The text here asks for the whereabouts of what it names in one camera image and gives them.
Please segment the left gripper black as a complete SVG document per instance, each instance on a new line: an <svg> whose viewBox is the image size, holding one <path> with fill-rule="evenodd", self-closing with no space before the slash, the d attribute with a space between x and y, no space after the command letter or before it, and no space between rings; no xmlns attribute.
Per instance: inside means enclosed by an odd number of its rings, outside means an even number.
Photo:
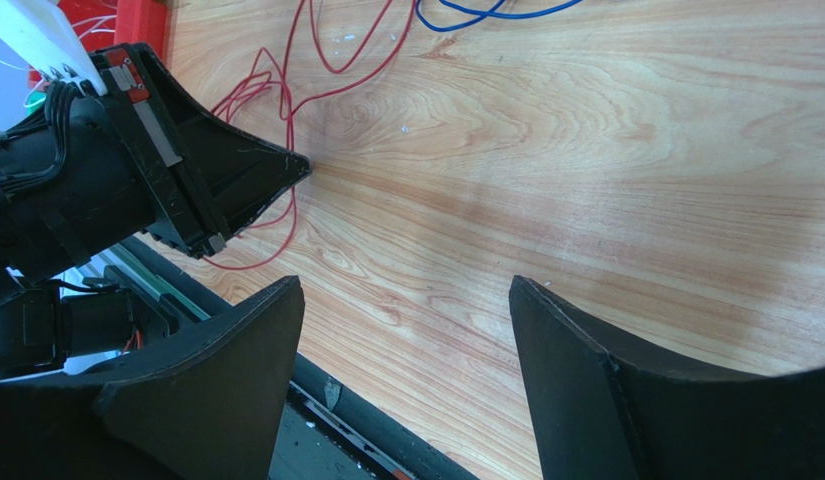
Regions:
<svg viewBox="0 0 825 480"><path fill-rule="evenodd" d="M91 59L105 94L56 81L0 132L0 306L139 232L213 256L312 172L211 114L150 46Z"/></svg>

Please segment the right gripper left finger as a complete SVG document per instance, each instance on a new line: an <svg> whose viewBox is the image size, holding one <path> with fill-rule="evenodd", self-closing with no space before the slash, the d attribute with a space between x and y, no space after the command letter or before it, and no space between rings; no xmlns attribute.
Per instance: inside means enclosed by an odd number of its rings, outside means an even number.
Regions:
<svg viewBox="0 0 825 480"><path fill-rule="evenodd" d="M76 374L0 383L0 479L264 479L305 310L284 277Z"/></svg>

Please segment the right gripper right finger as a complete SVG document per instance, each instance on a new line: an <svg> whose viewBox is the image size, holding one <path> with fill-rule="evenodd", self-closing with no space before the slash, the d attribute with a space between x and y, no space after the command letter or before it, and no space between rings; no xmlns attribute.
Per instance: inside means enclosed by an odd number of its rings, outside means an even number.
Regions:
<svg viewBox="0 0 825 480"><path fill-rule="evenodd" d="M825 479L825 367L709 364L522 276L509 308L547 479Z"/></svg>

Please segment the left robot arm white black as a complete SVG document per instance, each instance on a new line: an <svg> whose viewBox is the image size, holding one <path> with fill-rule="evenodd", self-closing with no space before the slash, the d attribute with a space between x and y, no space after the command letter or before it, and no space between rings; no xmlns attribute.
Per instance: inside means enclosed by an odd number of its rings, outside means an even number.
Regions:
<svg viewBox="0 0 825 480"><path fill-rule="evenodd" d="M0 380L140 335L130 295L60 275L136 233L189 257L220 253L312 171L194 100L144 43L94 51L105 85L64 67L43 105L0 132Z"/></svg>

